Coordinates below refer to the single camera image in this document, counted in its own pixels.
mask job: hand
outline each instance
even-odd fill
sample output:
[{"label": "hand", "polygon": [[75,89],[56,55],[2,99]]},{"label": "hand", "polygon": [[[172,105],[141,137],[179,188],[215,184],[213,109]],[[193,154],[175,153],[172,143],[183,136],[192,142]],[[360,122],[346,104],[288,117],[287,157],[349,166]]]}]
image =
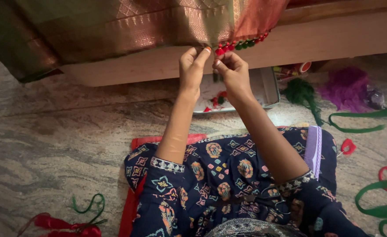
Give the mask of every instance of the hand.
[{"label": "hand", "polygon": [[245,100],[254,99],[249,81],[249,65],[237,54],[227,52],[217,56],[212,65],[214,73],[224,78],[228,101],[234,106],[241,106]]},{"label": "hand", "polygon": [[179,94],[187,94],[195,101],[198,100],[201,94],[199,85],[202,81],[203,67],[210,55],[210,47],[206,47],[202,51],[190,48],[182,55],[179,60]]}]

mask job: kurta sleeve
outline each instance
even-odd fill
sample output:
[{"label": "kurta sleeve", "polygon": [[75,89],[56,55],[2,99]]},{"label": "kurta sleeve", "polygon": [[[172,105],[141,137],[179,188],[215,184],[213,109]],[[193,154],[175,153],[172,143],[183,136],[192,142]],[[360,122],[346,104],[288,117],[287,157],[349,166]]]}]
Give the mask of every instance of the kurta sleeve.
[{"label": "kurta sleeve", "polygon": [[279,190],[289,203],[293,222],[308,236],[369,236],[348,219],[341,203],[311,171],[280,185]]},{"label": "kurta sleeve", "polygon": [[177,228],[177,189],[182,185],[185,166],[157,157],[153,157],[150,164],[144,189],[139,197],[131,237],[170,237],[173,236],[173,228]]}]

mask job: navy blue kurta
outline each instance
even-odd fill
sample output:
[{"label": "navy blue kurta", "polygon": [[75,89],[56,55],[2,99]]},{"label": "navy blue kurta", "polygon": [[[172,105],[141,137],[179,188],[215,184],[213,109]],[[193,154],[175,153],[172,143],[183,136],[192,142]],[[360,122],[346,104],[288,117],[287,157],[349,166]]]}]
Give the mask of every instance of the navy blue kurta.
[{"label": "navy blue kurta", "polygon": [[[307,128],[279,131],[303,157]],[[348,220],[335,199],[337,149],[324,130],[319,180],[309,171],[283,185],[275,185],[249,134],[188,145],[183,165],[155,157],[157,147],[157,143],[143,144],[125,159],[133,190],[148,173],[132,237],[204,236],[233,218],[288,225],[307,236],[368,236]],[[250,194],[264,202],[233,201]]]}]

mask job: embroidered sleeve cuff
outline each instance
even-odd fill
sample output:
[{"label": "embroidered sleeve cuff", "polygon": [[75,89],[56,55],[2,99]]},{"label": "embroidered sleeve cuff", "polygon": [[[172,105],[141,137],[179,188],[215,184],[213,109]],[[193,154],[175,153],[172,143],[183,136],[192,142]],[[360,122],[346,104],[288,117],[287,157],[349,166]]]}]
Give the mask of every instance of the embroidered sleeve cuff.
[{"label": "embroidered sleeve cuff", "polygon": [[183,164],[176,164],[170,161],[165,161],[155,156],[153,156],[151,159],[151,167],[178,173],[183,173],[185,171],[185,166]]},{"label": "embroidered sleeve cuff", "polygon": [[294,180],[281,184],[280,186],[278,186],[278,189],[280,190],[281,193],[295,190],[297,188],[300,188],[303,183],[308,183],[311,180],[316,180],[316,178],[313,175],[313,172],[309,170],[306,174],[300,177],[297,177]]}]

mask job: purple yarn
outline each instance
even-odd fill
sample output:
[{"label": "purple yarn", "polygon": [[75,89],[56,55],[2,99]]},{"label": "purple yarn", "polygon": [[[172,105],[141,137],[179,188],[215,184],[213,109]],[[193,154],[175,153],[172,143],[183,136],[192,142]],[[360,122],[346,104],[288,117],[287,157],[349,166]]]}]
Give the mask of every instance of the purple yarn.
[{"label": "purple yarn", "polygon": [[365,71],[357,67],[346,67],[329,72],[329,80],[319,89],[324,100],[330,100],[338,110],[349,110],[353,113],[370,111],[365,104],[369,78]]}]

